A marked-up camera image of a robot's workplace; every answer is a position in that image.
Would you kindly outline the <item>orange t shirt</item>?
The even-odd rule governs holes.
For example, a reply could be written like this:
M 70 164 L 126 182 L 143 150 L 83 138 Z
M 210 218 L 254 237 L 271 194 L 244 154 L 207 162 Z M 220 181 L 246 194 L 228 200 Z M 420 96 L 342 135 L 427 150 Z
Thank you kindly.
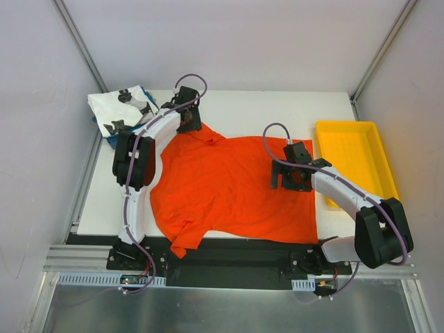
M 209 231 L 281 243 L 317 242 L 314 192 L 272 189 L 272 157 L 285 140 L 226 138 L 208 126 L 176 135 L 150 192 L 155 222 L 183 258 Z

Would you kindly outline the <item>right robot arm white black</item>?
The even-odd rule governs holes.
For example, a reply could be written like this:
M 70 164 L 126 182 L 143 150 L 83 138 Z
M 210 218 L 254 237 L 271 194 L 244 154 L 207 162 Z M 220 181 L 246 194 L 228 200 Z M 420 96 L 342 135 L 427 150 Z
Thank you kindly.
M 319 273 L 329 273 L 337 262 L 359 262 L 368 268 L 401 266 L 413 250 L 413 239 L 402 203 L 364 191 L 345 178 L 330 162 L 312 159 L 301 142 L 284 147 L 285 158 L 272 158 L 272 188 L 282 176 L 283 187 L 316 191 L 333 200 L 355 222 L 351 237 L 324 241 L 312 256 Z

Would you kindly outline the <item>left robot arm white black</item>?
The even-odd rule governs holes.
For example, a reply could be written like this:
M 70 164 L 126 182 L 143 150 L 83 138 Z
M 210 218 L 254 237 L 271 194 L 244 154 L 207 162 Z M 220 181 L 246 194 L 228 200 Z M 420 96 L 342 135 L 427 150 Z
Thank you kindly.
M 152 266 L 141 249 L 148 221 L 146 199 L 162 163 L 162 145 L 172 135 L 202 129 L 199 99 L 197 90 L 182 86 L 140 129 L 119 133 L 112 173 L 121 189 L 123 213 L 121 231 L 108 255 L 108 270 L 136 271 Z

